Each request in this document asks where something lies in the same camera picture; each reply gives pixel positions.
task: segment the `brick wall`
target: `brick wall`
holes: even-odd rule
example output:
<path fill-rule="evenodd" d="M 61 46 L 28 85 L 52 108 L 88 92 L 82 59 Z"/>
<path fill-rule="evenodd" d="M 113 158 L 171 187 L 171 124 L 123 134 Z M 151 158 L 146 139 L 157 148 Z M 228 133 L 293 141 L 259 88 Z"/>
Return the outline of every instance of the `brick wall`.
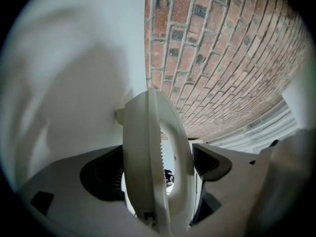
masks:
<path fill-rule="evenodd" d="M 310 49 L 286 0 L 146 0 L 147 86 L 170 97 L 188 137 L 207 141 L 257 119 Z"/>

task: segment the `mortar line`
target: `mortar line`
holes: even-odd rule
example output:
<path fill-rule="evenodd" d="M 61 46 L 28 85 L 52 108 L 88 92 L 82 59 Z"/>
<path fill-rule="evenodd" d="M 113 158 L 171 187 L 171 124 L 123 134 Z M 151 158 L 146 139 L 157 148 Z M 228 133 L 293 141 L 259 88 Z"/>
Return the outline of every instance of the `mortar line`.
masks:
<path fill-rule="evenodd" d="M 193 55 L 193 57 L 192 57 L 192 60 L 191 60 L 190 66 L 189 66 L 188 73 L 187 73 L 187 76 L 186 76 L 186 78 L 185 78 L 185 82 L 184 82 L 184 84 L 182 85 L 182 87 L 181 87 L 181 89 L 180 89 L 180 91 L 179 91 L 179 96 L 178 96 L 178 98 L 177 98 L 177 100 L 176 100 L 175 105 L 178 103 L 179 98 L 181 97 L 182 91 L 183 91 L 183 89 L 184 89 L 184 87 L 185 87 L 185 85 L 186 85 L 186 82 L 187 82 L 187 80 L 188 80 L 188 78 L 189 78 L 189 74 L 191 73 L 193 64 L 194 64 L 194 62 L 195 62 L 195 60 L 196 60 L 196 57 L 197 57 L 197 54 L 198 54 L 198 49 L 199 49 L 200 46 L 201 46 L 201 41 L 202 41 L 203 36 L 204 36 L 204 34 L 205 34 L 205 28 L 206 28 L 206 25 L 207 25 L 207 22 L 208 22 L 208 19 L 209 19 L 209 15 L 210 15 L 212 3 L 213 3 L 213 0 L 209 0 L 208 6 L 207 6 L 207 10 L 206 10 L 205 19 L 204 19 L 203 26 L 202 26 L 202 30 L 201 30 L 200 36 L 199 36 L 199 38 L 198 38 L 197 46 L 196 46 L 196 48 L 195 48 L 194 55 Z M 228 11 L 227 8 L 225 8 L 225 18 L 226 18 L 227 11 Z M 195 85 L 196 85 L 196 83 L 197 83 L 197 81 L 198 81 L 198 78 L 199 78 L 199 77 L 197 77 L 197 80 L 196 80 L 195 83 L 193 84 L 193 85 L 194 85 L 194 86 L 193 86 L 193 89 L 194 89 L 194 87 L 195 87 Z M 182 110 L 182 108 L 183 108 L 183 106 L 185 105 L 186 101 L 184 102 L 184 104 L 182 105 L 182 107 L 180 108 L 179 111 Z"/>
<path fill-rule="evenodd" d="M 271 41 L 273 35 L 274 35 L 275 32 L 276 32 L 276 28 L 277 28 L 277 25 L 278 25 L 278 23 L 279 23 L 279 20 L 280 20 L 280 17 L 281 17 L 282 14 L 283 14 L 282 11 L 280 11 L 280 14 L 279 14 L 279 16 L 278 16 L 278 18 L 277 18 L 277 22 L 276 22 L 276 27 L 274 28 L 273 33 L 271 34 L 271 37 L 270 37 L 269 42 L 267 43 L 267 45 L 270 43 L 270 41 Z M 269 51 L 267 57 L 264 59 L 263 63 L 264 63 L 264 62 L 266 61 L 266 59 L 270 56 L 270 53 L 272 52 L 273 47 L 272 47 L 271 50 Z"/>
<path fill-rule="evenodd" d="M 242 1 L 243 1 L 243 2 L 241 3 L 241 6 L 240 6 L 238 18 L 240 18 L 241 14 L 242 14 L 242 11 L 243 11 L 244 4 L 245 4 L 245 0 L 242 0 Z M 226 17 L 227 17 L 229 8 L 230 8 L 230 6 L 229 6 L 229 5 L 230 5 L 230 2 L 231 2 L 231 0 L 227 0 L 227 1 L 226 1 L 226 8 L 225 8 L 225 12 L 224 12 L 225 17 L 222 18 L 222 22 L 221 22 L 221 24 L 220 24 L 220 28 L 219 28 L 219 29 L 222 29 L 222 27 L 223 27 L 223 25 L 224 25 L 224 23 L 225 23 L 225 20 L 226 20 Z M 231 35 L 230 35 L 230 38 L 229 38 L 229 40 L 228 40 L 227 43 L 229 43 L 229 42 L 231 41 L 232 36 L 233 36 L 233 34 L 234 34 L 234 32 L 235 32 L 235 29 L 236 29 L 237 25 L 238 25 L 238 20 L 236 20 L 236 23 L 235 23 L 235 25 L 234 25 L 233 31 L 232 31 L 232 33 L 231 33 Z M 200 76 L 202 75 L 202 73 L 203 73 L 203 71 L 204 71 L 204 69 L 205 69 L 205 67 L 206 67 L 206 65 L 207 65 L 207 63 L 208 63 L 208 61 L 209 61 L 209 58 L 211 57 L 211 54 L 212 54 L 212 52 L 213 52 L 213 49 L 214 49 L 216 43 L 218 42 L 220 33 L 221 33 L 221 31 L 219 31 L 219 32 L 217 33 L 216 39 L 215 39 L 214 43 L 212 44 L 212 46 L 211 46 L 211 48 L 210 48 L 210 51 L 209 51 L 209 53 L 208 53 L 208 55 L 207 55 L 207 57 L 206 57 L 204 63 L 201 65 L 201 70 L 200 70 L 200 73 L 199 73 L 198 76 L 197 76 L 197 80 L 196 80 L 196 82 L 195 82 L 194 87 L 195 87 L 196 84 L 198 83 L 198 79 L 199 79 Z M 227 49 L 228 49 L 228 45 L 226 44 L 226 47 L 225 47 L 225 49 L 224 49 L 224 51 L 223 51 L 223 53 L 222 53 L 220 59 L 218 60 L 217 64 L 216 64 L 215 67 L 214 67 L 214 70 L 213 70 L 212 75 L 210 75 L 210 76 L 208 77 L 208 80 L 206 81 L 206 83 L 204 84 L 204 86 L 205 86 L 205 85 L 208 83 L 208 81 L 211 79 L 211 77 L 213 76 L 213 74 L 214 74 L 216 68 L 219 66 L 219 64 L 220 64 L 221 61 L 223 60 L 223 58 L 224 58 L 224 56 L 225 56 L 225 54 L 226 54 L 226 52 L 227 52 Z M 189 94 L 187 100 L 190 98 L 190 96 L 191 96 L 191 94 L 192 94 L 192 92 L 193 92 L 193 90 L 194 90 L 194 87 L 193 87 L 192 91 L 190 92 L 190 94 Z M 215 87 L 215 86 L 213 86 L 212 88 L 209 89 L 207 95 L 212 91 L 212 89 L 213 89 L 214 87 Z"/>
<path fill-rule="evenodd" d="M 148 86 L 152 87 L 153 75 L 152 75 L 152 34 L 154 29 L 154 1 L 150 1 L 150 11 L 149 11 L 149 36 L 148 36 Z"/>
<path fill-rule="evenodd" d="M 167 32 L 166 32 L 166 40 L 164 43 L 164 49 L 163 49 L 163 62 L 162 62 L 162 67 L 164 68 L 161 73 L 161 82 L 160 82 L 160 89 L 162 90 L 162 84 L 164 80 L 164 73 L 166 70 L 166 62 L 167 62 L 167 53 L 169 49 L 169 40 L 170 40 L 170 32 L 171 32 L 171 18 L 172 18 L 172 12 L 173 12 L 173 5 L 174 5 L 174 0 L 170 0 L 170 5 L 169 5 L 169 14 L 168 14 L 168 21 L 167 21 Z"/>
<path fill-rule="evenodd" d="M 290 29 L 290 34 L 289 34 L 289 35 L 295 35 L 295 32 L 292 33 L 292 31 L 293 31 L 293 29 L 294 29 L 294 27 L 295 27 L 295 23 L 297 23 L 297 20 L 298 20 L 298 19 L 299 19 L 299 18 L 298 18 L 298 16 L 296 15 L 296 16 L 295 16 L 295 19 L 294 19 L 294 22 L 293 22 L 293 26 L 292 26 L 292 28 Z M 286 46 L 286 44 L 287 44 L 288 42 L 289 42 L 289 43 L 292 43 L 292 41 L 293 41 L 293 38 L 292 38 L 292 40 L 289 40 L 289 38 L 288 38 L 287 41 L 285 42 L 285 44 L 284 44 L 282 50 L 285 48 L 285 46 Z"/>
<path fill-rule="evenodd" d="M 182 37 L 183 39 L 182 39 L 182 42 L 181 42 L 181 47 L 180 47 L 179 56 L 178 56 L 178 59 L 177 59 L 176 68 L 175 68 L 175 71 L 174 71 L 174 74 L 173 74 L 173 80 L 172 80 L 171 87 L 170 87 L 169 97 L 171 97 L 172 89 L 173 89 L 173 86 L 174 86 L 174 83 L 175 83 L 175 79 L 177 77 L 177 71 L 178 71 L 179 66 L 180 66 L 180 61 L 181 61 L 181 57 L 182 57 L 182 54 L 183 54 L 184 44 L 185 44 L 185 42 L 187 40 L 187 33 L 188 33 L 188 30 L 189 30 L 189 27 L 190 27 L 192 10 L 194 8 L 195 2 L 196 2 L 196 0 L 191 0 L 190 1 L 190 7 L 189 7 L 188 16 L 187 16 L 187 22 L 186 22 L 186 28 L 184 29 L 184 32 L 183 32 L 183 37 Z"/>
<path fill-rule="evenodd" d="M 232 39 L 232 37 L 233 37 L 233 34 L 234 34 L 234 32 L 235 32 L 235 30 L 236 30 L 236 28 L 237 28 L 238 21 L 239 21 L 241 15 L 242 15 L 242 12 L 243 12 L 243 8 L 244 8 L 244 5 L 245 5 L 245 1 L 246 1 L 246 0 L 242 0 L 242 4 L 241 4 L 241 7 L 240 7 L 240 10 L 239 10 L 239 13 L 238 13 L 238 20 L 236 21 L 236 24 L 235 24 L 235 26 L 234 26 L 234 30 L 232 31 L 232 33 L 231 33 L 231 35 L 230 35 L 230 38 L 229 38 L 229 40 L 228 40 L 227 43 L 229 43 L 229 42 L 231 41 L 231 39 Z M 256 0 L 256 2 L 255 2 L 254 8 L 253 8 L 252 13 L 251 13 L 250 21 L 249 21 L 249 23 L 248 23 L 248 28 L 245 30 L 245 33 L 244 33 L 244 35 L 243 35 L 243 38 L 244 38 L 244 36 L 246 35 L 246 33 L 248 32 L 248 30 L 249 30 L 249 27 L 250 27 L 250 24 L 251 24 L 251 22 L 252 22 L 252 18 L 253 18 L 253 15 L 254 15 L 254 11 L 255 11 L 255 8 L 256 8 L 257 1 L 258 1 L 258 0 Z M 211 53 L 212 53 L 212 49 L 215 47 L 215 44 L 216 44 L 216 43 L 214 43 L 214 45 L 213 45 L 212 48 L 210 49 L 210 52 L 209 52 L 209 54 L 208 54 L 208 58 L 207 58 L 206 60 L 208 60 L 208 59 L 210 58 Z M 208 81 L 209 81 L 209 80 L 211 79 L 211 77 L 214 75 L 214 73 L 215 73 L 217 67 L 219 66 L 219 64 L 221 63 L 222 59 L 224 58 L 224 55 L 225 55 L 224 53 L 226 53 L 227 49 L 228 49 L 228 44 L 226 45 L 225 50 L 224 50 L 222 56 L 220 57 L 219 61 L 218 61 L 217 64 L 215 65 L 215 68 L 214 68 L 214 70 L 213 70 L 213 73 L 212 73 L 212 75 L 210 75 L 210 77 L 209 77 L 209 79 L 207 80 L 207 82 L 205 83 L 205 85 L 208 83 Z M 215 84 L 212 88 L 209 89 L 207 95 L 200 101 L 201 103 L 205 100 L 205 98 L 206 98 L 206 97 L 208 96 L 208 94 L 214 89 L 215 86 L 216 86 L 216 84 Z M 213 99 L 215 96 L 216 96 L 216 94 L 209 100 L 209 103 L 212 101 L 212 99 Z"/>

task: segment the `white plastic part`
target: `white plastic part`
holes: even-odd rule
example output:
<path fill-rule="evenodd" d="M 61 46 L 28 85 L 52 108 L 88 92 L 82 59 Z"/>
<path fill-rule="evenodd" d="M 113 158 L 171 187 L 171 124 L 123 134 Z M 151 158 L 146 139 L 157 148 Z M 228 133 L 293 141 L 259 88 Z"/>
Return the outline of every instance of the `white plastic part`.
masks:
<path fill-rule="evenodd" d="M 175 183 L 168 199 L 160 129 L 174 154 Z M 180 118 L 162 92 L 150 88 L 126 104 L 123 155 L 126 189 L 137 217 L 146 224 L 152 217 L 153 229 L 163 235 L 185 231 L 196 198 L 193 158 Z"/>

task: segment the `white curved surface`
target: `white curved surface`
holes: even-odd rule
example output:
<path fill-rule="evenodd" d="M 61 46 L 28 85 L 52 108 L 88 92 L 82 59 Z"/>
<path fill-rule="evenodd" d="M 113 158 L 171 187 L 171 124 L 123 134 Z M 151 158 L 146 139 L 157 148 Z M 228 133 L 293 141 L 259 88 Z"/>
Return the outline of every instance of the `white curved surface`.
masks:
<path fill-rule="evenodd" d="M 160 130 L 169 140 L 174 155 L 177 181 L 166 196 Z M 123 154 L 126 189 L 137 217 L 163 235 L 185 231 L 196 202 L 196 180 L 188 138 L 170 99 L 150 88 L 124 108 Z"/>
<path fill-rule="evenodd" d="M 121 144 L 114 110 L 146 90 L 144 2 L 24 8 L 0 68 L 1 162 L 13 189 L 53 161 Z"/>
<path fill-rule="evenodd" d="M 313 53 L 282 93 L 299 129 L 316 127 L 316 57 Z"/>

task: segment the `white wall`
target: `white wall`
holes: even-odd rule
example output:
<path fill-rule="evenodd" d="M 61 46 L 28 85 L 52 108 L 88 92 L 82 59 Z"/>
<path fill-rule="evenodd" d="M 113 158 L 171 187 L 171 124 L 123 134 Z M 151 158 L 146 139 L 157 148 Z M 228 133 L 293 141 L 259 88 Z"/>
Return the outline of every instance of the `white wall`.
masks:
<path fill-rule="evenodd" d="M 1 54 L 1 163 L 13 188 L 121 144 L 114 110 L 146 90 L 145 0 L 31 0 Z"/>
<path fill-rule="evenodd" d="M 316 58 L 311 57 L 282 93 L 300 129 L 316 127 Z"/>

